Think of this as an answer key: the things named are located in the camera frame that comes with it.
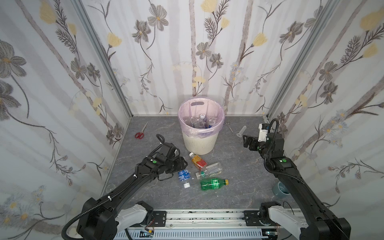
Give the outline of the clear bottle purple label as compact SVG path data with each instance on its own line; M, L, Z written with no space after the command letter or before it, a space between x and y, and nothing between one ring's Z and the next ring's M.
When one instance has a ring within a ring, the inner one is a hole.
M199 128L206 129L207 128L207 118L205 114L200 114L199 117Z

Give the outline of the orange drink bottle red label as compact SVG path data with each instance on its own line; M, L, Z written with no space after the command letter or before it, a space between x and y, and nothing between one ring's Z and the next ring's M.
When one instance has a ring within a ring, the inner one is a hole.
M208 165L207 162L204 161L199 155L196 155L191 152L189 156L192 159L193 164L198 168L199 171L201 171Z

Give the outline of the green bottle yellow cap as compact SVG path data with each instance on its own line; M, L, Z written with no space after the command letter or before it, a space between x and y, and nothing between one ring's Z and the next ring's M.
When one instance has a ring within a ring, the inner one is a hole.
M221 179L221 178L209 178L203 179L200 181L201 190L218 190L223 186L227 186L229 184L229 180Z

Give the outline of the clear bottle blue round logo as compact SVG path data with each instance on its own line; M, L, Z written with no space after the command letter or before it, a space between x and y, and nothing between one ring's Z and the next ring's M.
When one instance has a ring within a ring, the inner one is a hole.
M217 117L212 117L208 121L208 127L212 128L218 123L218 118Z

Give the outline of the clear square bottle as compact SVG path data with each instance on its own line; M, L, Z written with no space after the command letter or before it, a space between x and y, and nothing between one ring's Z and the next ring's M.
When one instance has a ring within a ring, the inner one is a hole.
M196 177L198 180L211 178L213 176L221 174L222 171L223 167L221 163L214 163L211 165L204 166L199 172L196 173Z

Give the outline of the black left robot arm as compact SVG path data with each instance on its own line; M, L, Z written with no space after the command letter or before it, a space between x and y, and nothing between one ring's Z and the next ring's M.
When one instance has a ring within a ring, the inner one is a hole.
M165 138L157 134L160 145L155 148L142 162L135 166L134 173L122 184L108 194L88 199L80 214L69 220L62 229L64 240L73 240L67 230L75 222L79 222L77 233L83 240L112 240L118 233L118 215L123 210L125 202L129 201L145 184L159 179L162 174L173 175L186 169L188 163L180 156L180 150Z

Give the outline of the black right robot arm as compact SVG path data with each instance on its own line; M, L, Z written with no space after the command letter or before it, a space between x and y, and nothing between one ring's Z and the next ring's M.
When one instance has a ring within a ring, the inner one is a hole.
M326 207L304 181L294 162L284 155L279 121L273 119L269 124L261 124L259 130L258 137L242 136L244 147L260 154L265 169L288 189L304 215L301 220L277 202L262 203L258 212L260 223L276 223L298 240L348 240L351 234L348 221L338 218Z

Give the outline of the clear bottle blue label front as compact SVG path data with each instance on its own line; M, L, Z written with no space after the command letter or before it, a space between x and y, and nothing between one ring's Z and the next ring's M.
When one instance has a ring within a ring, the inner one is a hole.
M188 170L182 170L178 172L178 178L180 183L183 185L185 189L189 188L191 186L190 181L191 181L191 175Z

